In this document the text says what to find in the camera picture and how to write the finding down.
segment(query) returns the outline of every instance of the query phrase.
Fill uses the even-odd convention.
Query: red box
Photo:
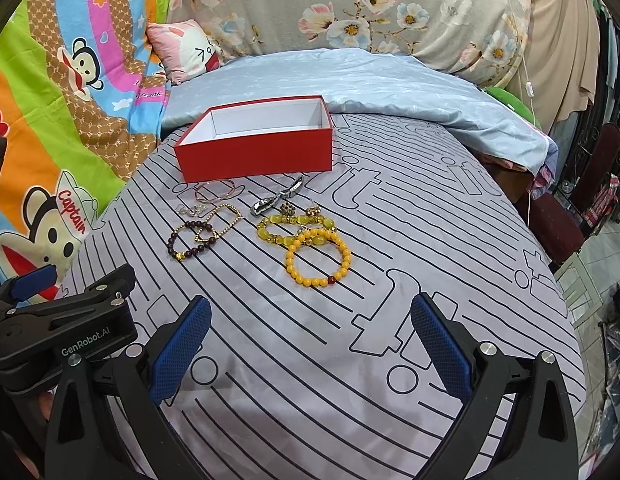
[[[174,145],[185,182],[332,169],[332,119],[321,96],[209,108]]]

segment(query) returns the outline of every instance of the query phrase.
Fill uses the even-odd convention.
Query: jewelry
[[[226,184],[226,186],[230,188],[230,190],[226,192],[225,195],[223,196],[215,196],[214,198],[206,198],[201,192],[201,190],[204,188],[206,184],[210,184],[210,182],[223,182],[224,184]],[[235,196],[239,196],[241,195],[242,192],[244,192],[244,189],[245,189],[245,186],[243,184],[237,187],[234,181],[229,180],[229,179],[208,180],[206,182],[202,182],[194,190],[194,198],[197,202],[199,202],[199,204],[195,204],[192,207],[187,207],[185,205],[182,205],[178,209],[177,213],[180,215],[188,215],[193,218],[200,217],[203,214],[203,212],[208,208],[209,205],[214,205],[218,202],[223,202],[224,200],[230,200],[231,198],[234,198]]]
[[[295,216],[295,206],[290,202],[284,203],[279,209],[280,215],[270,215],[262,218],[257,224],[257,236],[261,240],[265,240],[271,244],[279,244],[284,247],[290,247],[295,241],[295,237],[310,230],[308,225],[321,225],[327,231],[336,233],[337,228],[334,226],[334,220],[326,218],[321,214],[321,208],[317,205],[311,206],[306,209],[305,215]],[[268,225],[270,224],[298,224],[299,228],[296,231],[295,236],[279,236],[270,234],[268,231]],[[306,239],[306,245],[316,244],[323,245],[326,240],[322,236],[317,234],[313,238]]]
[[[308,245],[309,240],[313,240],[311,243],[315,243],[315,238],[323,238],[335,244],[341,253],[341,268],[328,278],[305,278],[295,269],[295,253],[302,245]],[[351,259],[352,253],[343,240],[339,238],[337,233],[328,231],[327,229],[308,229],[308,231],[297,236],[292,245],[288,247],[288,252],[286,253],[286,271],[299,285],[328,286],[336,283],[348,273]]]
[[[212,225],[209,222],[210,220],[212,220],[212,217],[216,215],[219,211],[221,211],[223,208],[228,208],[230,211],[232,211],[236,215],[236,217],[221,232],[218,232],[216,231],[215,228],[212,227]],[[214,245],[216,241],[219,240],[219,238],[225,235],[242,218],[243,216],[241,215],[241,212],[237,208],[235,208],[233,205],[230,205],[230,204],[218,205],[208,214],[208,216],[206,216],[205,219],[187,221],[181,224],[180,226],[174,228],[172,233],[170,234],[170,237],[168,238],[168,241],[165,243],[165,245],[168,247],[168,254],[170,254],[170,256],[172,256],[174,259],[180,262],[186,258],[191,258],[192,256],[195,256],[197,253],[202,253],[207,248]],[[183,228],[186,228],[186,227],[191,229],[195,233],[194,241],[198,243],[199,245],[196,245],[194,247],[187,249],[186,251],[178,253],[177,251],[174,250],[174,242],[177,239],[179,232]],[[203,239],[201,237],[202,232],[212,233],[212,236],[209,238]]]
[[[303,175],[301,175],[292,183],[292,186],[279,191],[277,194],[273,196],[269,196],[267,198],[262,198],[261,200],[259,200],[256,204],[254,204],[250,208],[250,213],[253,216],[260,216],[261,214],[265,213],[268,209],[276,206],[281,199],[289,200],[290,198],[295,196],[299,192],[299,190],[301,190],[303,185],[304,185],[304,178],[303,178]]]

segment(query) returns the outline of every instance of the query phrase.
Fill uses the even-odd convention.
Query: dark red chair
[[[592,205],[594,196],[608,176],[619,151],[620,129],[615,124],[606,124],[601,129],[590,161],[569,198],[576,215],[566,210],[548,192],[530,203],[530,230],[555,264],[564,263],[585,243],[579,217]],[[525,222],[528,222],[529,200],[526,194],[515,204]]]

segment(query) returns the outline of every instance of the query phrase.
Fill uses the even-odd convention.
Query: yellow beaded bracelet
[[[313,240],[315,237],[324,238],[325,240],[335,244],[341,253],[341,268],[328,278],[305,278],[299,273],[298,270],[295,269],[296,251],[301,247],[301,245],[306,245],[308,240]],[[288,247],[288,252],[286,253],[286,270],[290,277],[299,285],[328,286],[336,283],[348,273],[351,259],[352,253],[343,240],[339,238],[337,233],[333,233],[327,229],[308,229],[308,231],[299,234]]]

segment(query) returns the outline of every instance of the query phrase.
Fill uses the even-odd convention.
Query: blue gripper pad
[[[46,265],[14,280],[10,293],[15,300],[26,301],[55,283],[56,269],[52,265]]]
[[[472,397],[472,366],[421,294],[412,300],[410,319],[448,394],[464,404],[468,402]]]
[[[199,345],[212,323],[212,309],[205,298],[194,305],[181,321],[152,366],[150,397],[155,405],[169,399],[181,384]]]

